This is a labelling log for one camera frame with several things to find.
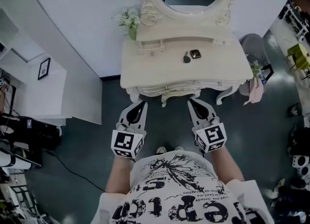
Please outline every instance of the white vanity table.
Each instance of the white vanity table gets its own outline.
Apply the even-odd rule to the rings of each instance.
[[[222,98],[253,78],[238,39],[230,32],[233,0],[216,0],[199,13],[181,13],[162,0],[144,0],[137,40],[126,39],[122,47],[121,86],[132,102],[139,95],[170,97],[194,94],[201,89],[223,91]],[[198,49],[201,58],[183,62],[186,51]]]

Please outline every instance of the white t-shirt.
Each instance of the white t-shirt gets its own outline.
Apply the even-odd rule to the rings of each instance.
[[[254,180],[221,182],[200,155],[173,151],[137,161],[130,192],[103,193],[92,224],[274,224]]]

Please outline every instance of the carved table leg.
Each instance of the carved table leg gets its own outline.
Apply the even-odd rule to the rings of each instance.
[[[201,90],[197,92],[193,92],[193,96],[191,96],[190,98],[199,98],[200,93],[201,93]]]
[[[238,90],[239,86],[240,86],[240,84],[236,84],[236,85],[233,85],[232,87],[230,87],[229,89],[221,92],[217,96],[217,105],[221,105],[222,104],[222,98],[225,98],[225,97],[235,93]]]
[[[136,87],[127,88],[126,91],[129,94],[131,102],[135,103],[141,101],[141,99],[139,98],[140,93],[138,92],[138,89]]]
[[[167,99],[169,99],[169,96],[161,95],[161,102],[162,102],[161,107],[166,107],[166,105],[167,105]]]

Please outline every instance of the sneaker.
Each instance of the sneaker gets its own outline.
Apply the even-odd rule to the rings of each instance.
[[[285,179],[281,179],[280,181],[279,181],[279,183],[277,184],[277,186],[274,188],[274,192],[279,192],[279,188],[281,187],[281,186],[284,186],[284,184],[285,184]]]
[[[175,149],[174,149],[174,151],[183,151],[184,149],[183,149],[183,147],[181,147],[181,146],[177,146]]]
[[[159,147],[156,150],[156,154],[161,154],[167,152],[167,149],[165,147]]]

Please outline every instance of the gray chair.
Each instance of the gray chair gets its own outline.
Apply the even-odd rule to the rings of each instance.
[[[263,67],[263,75],[265,76],[266,81],[268,81],[273,74],[273,69],[271,67],[270,60],[266,55],[263,39],[258,34],[248,34],[242,40],[241,46],[250,63],[257,61],[258,64]],[[248,81],[239,87],[239,92],[242,95],[248,96],[249,91]]]

